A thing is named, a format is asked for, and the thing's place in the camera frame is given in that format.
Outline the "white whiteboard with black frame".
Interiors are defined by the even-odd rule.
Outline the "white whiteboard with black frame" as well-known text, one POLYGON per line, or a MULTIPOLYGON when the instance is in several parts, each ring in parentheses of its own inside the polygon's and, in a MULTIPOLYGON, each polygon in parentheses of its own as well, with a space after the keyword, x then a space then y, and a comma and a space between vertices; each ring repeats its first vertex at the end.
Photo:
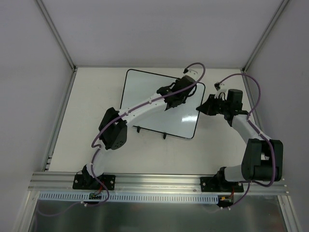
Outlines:
MULTIPOLYGON (((129 69, 126 73, 120 108, 125 109, 145 102, 160 87, 168 86, 175 80, 176 77, 173 76, 129 69)), ((192 139, 199 117, 199 111, 196 108, 202 104, 205 89, 203 83, 198 83, 194 95, 189 97, 184 104, 167 111, 153 113, 138 121, 134 126, 184 139, 192 139)))

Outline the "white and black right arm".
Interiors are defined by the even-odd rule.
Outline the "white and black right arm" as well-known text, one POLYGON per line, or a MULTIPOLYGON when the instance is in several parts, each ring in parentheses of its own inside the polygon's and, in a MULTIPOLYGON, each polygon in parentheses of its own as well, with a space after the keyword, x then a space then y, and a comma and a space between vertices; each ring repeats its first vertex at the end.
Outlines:
POLYGON ((216 187, 228 191, 233 182, 253 182, 269 187, 282 178, 283 143, 265 135, 248 118, 248 112, 242 109, 243 92, 230 89, 227 97, 210 94, 197 110, 207 116, 223 115, 246 144, 240 165, 222 167, 217 172, 216 187))

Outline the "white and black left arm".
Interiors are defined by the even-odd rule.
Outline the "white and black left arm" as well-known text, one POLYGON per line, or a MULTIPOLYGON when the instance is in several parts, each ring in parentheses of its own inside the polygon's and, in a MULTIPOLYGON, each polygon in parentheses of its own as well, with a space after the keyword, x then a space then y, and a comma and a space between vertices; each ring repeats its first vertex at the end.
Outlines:
POLYGON ((185 75, 168 86, 160 87, 154 95, 135 106, 121 110, 109 108, 99 125, 99 133, 91 144, 97 151, 91 162, 82 169, 84 184, 90 189, 100 185, 100 175, 103 171, 95 172, 95 161, 102 148, 106 150, 121 148, 127 141, 128 128, 148 116, 184 104, 186 99, 195 93, 196 85, 197 81, 185 75))

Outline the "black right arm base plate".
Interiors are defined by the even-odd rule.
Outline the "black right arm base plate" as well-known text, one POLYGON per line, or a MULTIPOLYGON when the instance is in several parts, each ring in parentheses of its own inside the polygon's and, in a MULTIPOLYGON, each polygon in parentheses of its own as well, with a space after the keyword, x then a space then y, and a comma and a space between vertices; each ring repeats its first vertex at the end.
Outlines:
POLYGON ((221 181, 217 176, 200 178, 200 187, 202 192, 244 192, 243 185, 238 182, 221 181))

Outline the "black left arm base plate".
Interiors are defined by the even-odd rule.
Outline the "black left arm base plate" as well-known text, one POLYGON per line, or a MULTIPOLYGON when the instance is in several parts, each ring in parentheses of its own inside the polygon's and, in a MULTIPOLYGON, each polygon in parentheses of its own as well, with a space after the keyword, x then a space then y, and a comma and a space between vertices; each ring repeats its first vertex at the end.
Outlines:
MULTIPOLYGON (((103 174, 98 179, 105 185, 107 190, 114 190, 115 175, 103 174)), ((90 177, 87 180, 83 174, 76 174, 72 188, 77 190, 99 190, 100 186, 101 184, 95 178, 90 177)))

